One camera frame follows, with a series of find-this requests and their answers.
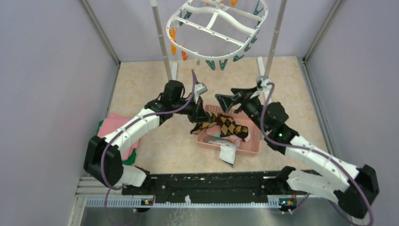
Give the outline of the white drying rack stand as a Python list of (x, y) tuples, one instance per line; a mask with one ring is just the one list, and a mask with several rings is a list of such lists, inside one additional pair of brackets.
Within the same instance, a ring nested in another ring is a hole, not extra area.
[[(151, 1), (149, 1), (149, 3), (152, 8), (152, 12), (153, 12), (157, 32), (158, 32), (158, 38), (159, 38), (159, 43), (160, 43), (160, 47), (161, 47), (162, 58), (164, 61), (167, 78), (169, 80), (176, 80), (178, 64), (177, 63), (172, 63), (172, 64), (169, 63), (168, 52), (166, 49), (164, 34), (163, 34), (162, 25), (161, 25), (161, 21), (160, 21), (160, 15), (159, 15), (159, 11), (158, 11), (158, 2), (156, 0), (151, 0)], [(264, 95), (264, 97), (266, 99), (266, 104), (271, 103), (271, 96), (272, 96), (274, 87), (271, 85), (269, 73), (270, 73), (272, 61), (273, 61), (273, 58), (275, 55), (275, 49), (276, 49), (276, 45), (277, 45), (279, 32), (280, 32), (283, 16), (285, 13), (286, 5), (287, 5), (286, 0), (282, 0), (280, 2), (278, 17), (277, 17), (276, 24), (274, 26), (273, 37), (272, 37), (272, 41), (271, 41), (271, 46), (270, 46), (270, 50), (269, 50), (269, 54), (268, 54), (267, 63), (264, 65), (262, 58), (258, 57), (258, 68), (259, 68), (260, 79), (265, 84), (261, 89), (261, 93)]]

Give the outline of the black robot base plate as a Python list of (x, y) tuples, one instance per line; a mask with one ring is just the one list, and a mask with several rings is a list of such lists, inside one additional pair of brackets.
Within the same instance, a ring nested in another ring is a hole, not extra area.
[(150, 207), (276, 208), (290, 213), (302, 202), (278, 171), (147, 174), (140, 187), (127, 185), (122, 195), (140, 198), (140, 211)]

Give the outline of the brown argyle sock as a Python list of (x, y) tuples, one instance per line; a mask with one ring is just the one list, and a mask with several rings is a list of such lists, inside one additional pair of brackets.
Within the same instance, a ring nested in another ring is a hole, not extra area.
[(190, 131), (190, 134), (197, 135), (201, 131), (210, 129), (214, 126), (222, 125), (222, 114), (217, 112), (207, 112), (210, 117), (210, 122), (199, 122), (197, 123), (194, 128)]
[(249, 136), (247, 126), (238, 124), (234, 118), (219, 114), (215, 118), (216, 125), (220, 127), (220, 137), (229, 137), (235, 135), (241, 139)]

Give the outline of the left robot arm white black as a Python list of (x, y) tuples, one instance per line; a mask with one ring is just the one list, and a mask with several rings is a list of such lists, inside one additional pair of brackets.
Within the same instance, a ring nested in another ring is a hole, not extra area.
[(112, 190), (120, 190), (124, 185), (133, 186), (139, 194), (150, 191), (151, 182), (147, 173), (139, 167), (125, 168), (122, 156), (145, 134), (161, 126), (174, 114), (188, 117), (191, 123), (209, 122), (201, 95), (207, 92), (203, 82), (194, 81), (187, 98), (182, 97), (184, 85), (169, 80), (163, 92), (148, 102), (131, 120), (104, 137), (93, 136), (86, 150), (83, 169)]

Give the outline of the pink dotted sock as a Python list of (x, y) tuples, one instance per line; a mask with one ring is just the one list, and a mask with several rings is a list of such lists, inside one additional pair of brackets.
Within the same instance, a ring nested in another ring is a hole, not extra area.
[(206, 135), (216, 138), (222, 138), (221, 131), (219, 130), (207, 130)]

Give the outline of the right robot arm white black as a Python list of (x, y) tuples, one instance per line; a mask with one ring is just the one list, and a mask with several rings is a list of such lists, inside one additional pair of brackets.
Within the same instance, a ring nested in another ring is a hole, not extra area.
[(225, 113), (239, 105), (236, 113), (244, 112), (249, 117), (272, 150), (297, 159), (316, 171), (311, 174), (285, 167), (276, 181), (280, 193), (295, 190), (315, 194), (338, 205), (354, 218), (369, 216), (370, 222), (374, 221), (371, 205), (380, 190), (373, 167), (345, 162), (311, 144), (286, 124), (289, 116), (280, 102), (261, 104), (259, 98), (253, 96), (255, 89), (232, 88), (231, 91), (232, 95), (215, 95)]

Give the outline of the white black striped sock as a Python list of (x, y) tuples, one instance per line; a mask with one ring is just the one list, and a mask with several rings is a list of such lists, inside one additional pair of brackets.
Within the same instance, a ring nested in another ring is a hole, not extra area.
[(211, 140), (208, 142), (209, 144), (219, 145), (220, 146), (220, 154), (219, 158), (231, 168), (234, 167), (236, 151), (239, 148), (241, 142), (232, 142), (230, 140)]

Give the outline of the pink plastic basket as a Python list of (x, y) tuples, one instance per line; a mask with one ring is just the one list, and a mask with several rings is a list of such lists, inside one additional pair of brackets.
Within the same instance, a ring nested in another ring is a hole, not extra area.
[[(260, 130), (258, 129), (258, 127), (255, 126), (255, 124), (243, 112), (234, 113), (233, 110), (230, 110), (229, 112), (224, 113), (222, 111), (221, 107), (215, 106), (215, 105), (206, 105), (205, 110), (207, 112), (217, 112), (217, 113), (220, 113), (223, 115), (230, 116), (230, 117), (234, 118), (238, 124), (248, 127), (249, 135), (250, 135), (250, 138), (248, 141), (244, 141), (243, 139), (240, 139), (240, 138), (234, 137), (234, 136), (226, 137), (227, 140), (230, 140), (232, 142), (241, 142), (239, 148), (236, 151), (237, 154), (247, 155), (247, 156), (255, 156), (261, 151), (262, 143), (259, 139)], [(220, 127), (214, 126), (210, 129), (201, 131), (197, 135), (198, 146), (200, 146), (202, 148), (206, 148), (206, 149), (220, 150), (219, 145), (209, 144), (206, 141), (206, 139), (211, 137), (211, 136), (206, 135), (207, 130), (219, 130), (220, 131)]]

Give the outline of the white oval clip hanger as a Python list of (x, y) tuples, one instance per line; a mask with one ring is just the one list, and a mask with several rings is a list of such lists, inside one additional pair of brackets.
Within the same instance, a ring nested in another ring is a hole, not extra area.
[(166, 24), (173, 56), (238, 60), (257, 41), (269, 14), (265, 0), (187, 0)]

